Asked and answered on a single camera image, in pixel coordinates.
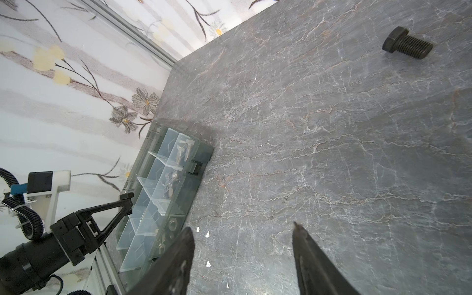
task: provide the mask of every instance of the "black hex bolt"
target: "black hex bolt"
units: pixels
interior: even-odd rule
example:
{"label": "black hex bolt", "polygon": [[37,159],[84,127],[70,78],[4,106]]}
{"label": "black hex bolt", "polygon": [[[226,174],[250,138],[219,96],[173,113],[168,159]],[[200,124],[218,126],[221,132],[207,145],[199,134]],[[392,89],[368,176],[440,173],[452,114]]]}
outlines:
{"label": "black hex bolt", "polygon": [[382,49],[390,53],[398,50],[416,59],[425,58],[433,49],[433,44],[408,36],[408,32],[402,26],[396,27],[385,39]]}

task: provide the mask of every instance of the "white wall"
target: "white wall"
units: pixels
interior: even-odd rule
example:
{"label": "white wall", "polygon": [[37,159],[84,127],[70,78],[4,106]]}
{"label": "white wall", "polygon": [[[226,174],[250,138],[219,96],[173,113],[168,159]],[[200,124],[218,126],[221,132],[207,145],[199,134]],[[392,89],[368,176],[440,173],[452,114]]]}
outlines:
{"label": "white wall", "polygon": [[277,1],[102,0],[177,60]]}
{"label": "white wall", "polygon": [[[10,17],[0,16],[0,167],[20,183],[34,171],[94,173],[72,177],[70,192],[59,195],[60,219],[118,199],[147,133],[145,119],[155,110],[144,105],[157,105],[169,69],[80,2],[30,2],[36,8],[0,1],[0,14]],[[124,107],[126,116],[120,115]],[[0,186],[6,184],[0,180]],[[115,213],[99,216],[99,225]],[[16,224],[7,210],[0,212],[0,255],[26,242]],[[64,294],[81,287],[91,261],[92,255],[59,271],[67,281]],[[54,294],[57,288],[51,286]]]}

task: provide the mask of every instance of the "marble table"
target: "marble table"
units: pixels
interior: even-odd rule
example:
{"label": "marble table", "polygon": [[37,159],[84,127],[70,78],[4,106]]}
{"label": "marble table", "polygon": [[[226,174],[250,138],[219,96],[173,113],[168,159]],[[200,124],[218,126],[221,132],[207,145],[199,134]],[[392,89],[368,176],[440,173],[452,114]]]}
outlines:
{"label": "marble table", "polygon": [[[471,14],[281,0],[180,60],[155,118],[215,147],[188,294],[298,294],[294,220],[361,294],[470,291]],[[398,25],[429,56],[382,51]]]}

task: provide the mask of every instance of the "silver bolt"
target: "silver bolt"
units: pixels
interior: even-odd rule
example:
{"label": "silver bolt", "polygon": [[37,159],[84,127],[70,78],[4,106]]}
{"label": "silver bolt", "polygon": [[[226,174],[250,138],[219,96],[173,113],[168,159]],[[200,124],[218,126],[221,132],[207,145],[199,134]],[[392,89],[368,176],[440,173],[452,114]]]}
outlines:
{"label": "silver bolt", "polygon": [[164,244],[159,245],[159,254],[164,254],[164,251],[166,250],[166,247]]}
{"label": "silver bolt", "polygon": [[174,181],[177,180],[178,173],[176,170],[174,172],[169,172],[166,174],[166,183],[164,183],[164,192],[168,194],[168,198],[171,199],[172,195],[174,194]]}
{"label": "silver bolt", "polygon": [[177,150],[178,150],[178,153],[177,153],[177,158],[176,158],[176,164],[180,165],[180,160],[182,160],[182,157],[184,155],[185,147],[179,145],[177,146]]}
{"label": "silver bolt", "polygon": [[187,162],[188,158],[190,157],[190,152],[192,151],[192,148],[195,144],[195,140],[187,139],[186,144],[187,144],[187,151],[185,152],[185,159],[184,159],[185,162]]}

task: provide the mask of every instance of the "metal screw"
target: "metal screw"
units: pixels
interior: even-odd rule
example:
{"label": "metal screw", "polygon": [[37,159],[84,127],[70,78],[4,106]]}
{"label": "metal screw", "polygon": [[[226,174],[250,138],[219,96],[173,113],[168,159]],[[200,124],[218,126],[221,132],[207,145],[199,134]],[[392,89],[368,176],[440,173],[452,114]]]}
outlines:
{"label": "metal screw", "polygon": [[178,173],[176,170],[174,170],[174,172],[169,172],[167,175],[166,175],[166,183],[164,183],[164,192],[165,193],[168,193],[168,198],[171,199],[172,198],[172,195],[174,194],[174,181],[177,179],[178,177]]}
{"label": "metal screw", "polygon": [[404,27],[396,27],[386,38],[382,49],[390,53],[398,50],[416,59],[425,58],[433,49],[433,44],[408,36],[408,32]]}
{"label": "metal screw", "polygon": [[182,157],[184,155],[185,147],[179,145],[177,146],[177,150],[178,150],[178,153],[177,153],[177,158],[176,158],[176,164],[180,165],[180,160],[182,160]]}
{"label": "metal screw", "polygon": [[159,254],[164,254],[164,251],[166,250],[166,247],[164,244],[159,245]]}
{"label": "metal screw", "polygon": [[177,229],[177,218],[174,217],[169,220],[169,229],[171,231],[174,231]]}
{"label": "metal screw", "polygon": [[188,158],[190,157],[190,152],[192,151],[192,148],[195,144],[195,140],[187,139],[187,151],[185,152],[185,159],[184,161],[187,162]]}

